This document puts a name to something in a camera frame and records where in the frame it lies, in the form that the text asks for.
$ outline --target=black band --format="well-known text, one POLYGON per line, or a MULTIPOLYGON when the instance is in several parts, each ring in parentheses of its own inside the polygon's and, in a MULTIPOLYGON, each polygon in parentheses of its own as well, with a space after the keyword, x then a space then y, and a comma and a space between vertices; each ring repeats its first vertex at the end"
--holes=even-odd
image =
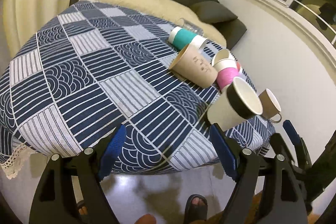
POLYGON ((249 110, 248 107, 244 104, 244 102, 240 99, 233 83, 231 83, 231 85, 229 85, 229 87, 227 88, 226 96, 230 105, 240 117, 248 120, 253 116, 255 116, 255 113, 249 110))

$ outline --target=silver bolt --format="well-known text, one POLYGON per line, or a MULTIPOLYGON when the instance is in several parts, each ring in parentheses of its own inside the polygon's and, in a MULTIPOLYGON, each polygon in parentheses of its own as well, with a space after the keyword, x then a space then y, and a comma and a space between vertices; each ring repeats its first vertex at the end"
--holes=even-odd
POLYGON ((279 154, 279 155, 277 155, 277 159, 278 159, 279 161, 284 161, 284 160, 285 160, 285 157, 284 157, 284 155, 279 154))
POLYGON ((58 154, 53 154, 53 155, 51 156, 51 159, 52 159, 52 160, 58 160, 58 159, 59 159, 59 155, 58 155, 58 154))
POLYGON ((84 150, 84 154, 91 155, 93 153, 93 149, 91 147, 84 150))
POLYGON ((245 155, 251 155, 252 151, 250 149, 248 149, 248 148, 244 148, 243 149, 243 154, 245 154, 245 155))

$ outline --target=pink band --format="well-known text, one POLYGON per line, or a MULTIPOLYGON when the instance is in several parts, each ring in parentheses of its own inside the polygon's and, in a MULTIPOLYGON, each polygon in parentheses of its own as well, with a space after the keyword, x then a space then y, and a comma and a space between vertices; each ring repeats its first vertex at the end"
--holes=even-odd
POLYGON ((217 76, 217 84, 219 89, 222 90, 227 85, 230 85, 233 78, 239 75, 239 71, 236 68, 226 68, 221 70, 217 76))

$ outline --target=blue and white tablecloth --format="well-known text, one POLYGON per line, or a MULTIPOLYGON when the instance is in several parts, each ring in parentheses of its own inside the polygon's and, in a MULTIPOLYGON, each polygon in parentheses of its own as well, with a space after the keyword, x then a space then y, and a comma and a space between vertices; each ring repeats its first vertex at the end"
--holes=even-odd
MULTIPOLYGON (((167 69, 177 55, 166 43, 174 27, 88 1, 53 18, 0 79, 0 162, 22 143, 45 155, 73 156, 120 123, 127 139, 114 172, 158 174, 216 162, 205 113, 220 92, 167 69)), ((203 54, 211 60, 220 49, 209 41, 203 54)), ((262 155, 272 133, 260 117, 227 131, 262 155)))

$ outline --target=floor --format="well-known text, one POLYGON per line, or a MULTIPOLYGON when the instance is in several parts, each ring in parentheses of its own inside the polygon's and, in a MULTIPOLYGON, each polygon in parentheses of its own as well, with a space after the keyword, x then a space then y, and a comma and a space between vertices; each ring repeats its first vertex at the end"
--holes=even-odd
MULTIPOLYGON (((12 180, 0 169, 0 191, 23 224, 28 224, 35 189, 47 160, 41 154, 31 155, 12 180)), ((73 177, 73 184, 79 201, 82 194, 77 177, 73 177)), ((110 206, 124 224, 134 223, 146 213, 153 214, 158 224, 182 223, 185 203, 195 193, 207 198, 208 216, 212 216, 225 208, 234 186, 219 164, 168 175, 111 175, 101 182, 110 206)))

